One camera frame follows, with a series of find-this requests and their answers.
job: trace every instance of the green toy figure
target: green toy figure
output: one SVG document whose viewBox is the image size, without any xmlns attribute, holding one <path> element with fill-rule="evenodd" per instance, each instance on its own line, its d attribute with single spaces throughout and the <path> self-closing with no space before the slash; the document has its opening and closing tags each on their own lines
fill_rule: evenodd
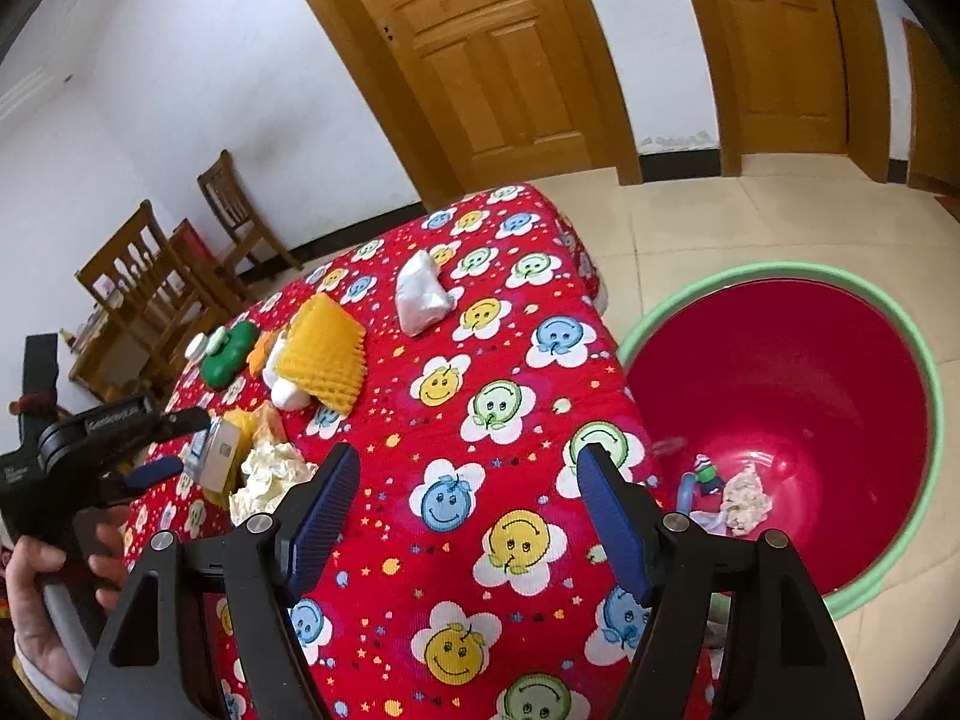
<svg viewBox="0 0 960 720">
<path fill-rule="evenodd" d="M 707 455 L 697 455 L 693 461 L 693 472 L 697 475 L 700 495 L 713 495 L 723 490 L 724 481 L 717 476 L 717 469 L 714 469 Z"/>
<path fill-rule="evenodd" d="M 210 389 L 224 389 L 247 364 L 247 355 L 256 344 L 260 331 L 252 322 L 237 322 L 227 330 L 218 327 L 206 345 L 200 363 L 200 379 Z"/>
</svg>

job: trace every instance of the green bucket rim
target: green bucket rim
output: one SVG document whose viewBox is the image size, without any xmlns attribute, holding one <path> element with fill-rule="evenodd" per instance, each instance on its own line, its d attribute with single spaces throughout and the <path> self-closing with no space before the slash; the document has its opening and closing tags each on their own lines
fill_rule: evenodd
<svg viewBox="0 0 960 720">
<path fill-rule="evenodd" d="M 920 528 L 920 522 L 930 506 L 933 490 L 940 477 L 940 466 L 944 450 L 944 400 L 940 387 L 940 377 L 933 356 L 920 336 L 920 330 L 904 309 L 890 295 L 880 290 L 869 281 L 848 271 L 831 268 L 827 265 L 804 262 L 761 262 L 742 265 L 712 274 L 699 281 L 683 287 L 677 293 L 670 295 L 666 300 L 656 305 L 619 346 L 616 357 L 627 370 L 637 357 L 642 346 L 649 338 L 664 325 L 680 309 L 707 295 L 743 284 L 748 281 L 757 281 L 770 278 L 803 278 L 812 281 L 821 281 L 846 290 L 870 303 L 878 309 L 890 322 L 901 339 L 910 350 L 923 381 L 923 389 L 928 402 L 928 457 L 926 469 L 920 484 L 920 491 L 914 500 L 904 520 L 904 525 L 898 531 L 893 541 L 859 576 L 844 584 L 837 590 L 824 596 L 827 609 L 834 620 L 839 620 L 853 610 L 860 608 L 877 597 L 882 591 L 882 580 L 899 558 L 904 555 L 906 548 L 913 541 Z M 712 604 L 712 618 L 723 617 L 728 608 L 726 596 L 714 597 Z"/>
</svg>

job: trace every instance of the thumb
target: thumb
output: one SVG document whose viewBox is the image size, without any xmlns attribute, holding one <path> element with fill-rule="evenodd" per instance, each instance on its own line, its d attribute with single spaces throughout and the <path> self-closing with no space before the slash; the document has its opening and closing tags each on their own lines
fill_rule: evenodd
<svg viewBox="0 0 960 720">
<path fill-rule="evenodd" d="M 35 580 L 38 573 L 48 573 L 64 566 L 66 555 L 56 547 L 37 541 L 30 536 L 21 536 L 13 549 L 13 557 L 7 566 L 7 601 L 13 630 L 21 646 L 31 638 L 53 635 L 53 625 L 47 616 L 43 598 Z"/>
</svg>

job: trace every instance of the wooden door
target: wooden door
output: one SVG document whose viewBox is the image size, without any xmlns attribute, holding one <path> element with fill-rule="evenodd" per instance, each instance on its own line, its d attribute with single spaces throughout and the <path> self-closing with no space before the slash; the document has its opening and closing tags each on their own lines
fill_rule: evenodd
<svg viewBox="0 0 960 720">
<path fill-rule="evenodd" d="M 610 165 L 562 0 L 361 0 L 464 189 Z"/>
<path fill-rule="evenodd" d="M 960 197 L 960 84 L 923 28 L 904 20 L 912 127 L 907 184 Z"/>
<path fill-rule="evenodd" d="M 844 60 L 832 0 L 713 0 L 736 89 L 741 152 L 845 153 Z"/>
</svg>

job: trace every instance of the tiled floor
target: tiled floor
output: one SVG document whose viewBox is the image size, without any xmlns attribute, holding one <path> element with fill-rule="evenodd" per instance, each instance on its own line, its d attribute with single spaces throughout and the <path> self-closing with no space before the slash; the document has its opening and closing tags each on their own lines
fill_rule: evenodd
<svg viewBox="0 0 960 720">
<path fill-rule="evenodd" d="M 755 155 L 740 178 L 636 187 L 618 186 L 613 170 L 534 183 L 573 221 L 599 266 L 611 301 L 604 322 L 618 341 L 683 285 L 761 260 L 852 271 L 917 322 L 943 380 L 941 480 L 882 593 L 837 624 L 867 719 L 892 720 L 960 617 L 960 223 L 930 194 L 875 184 L 845 157 Z M 258 292 L 297 275 L 282 274 Z"/>
</svg>

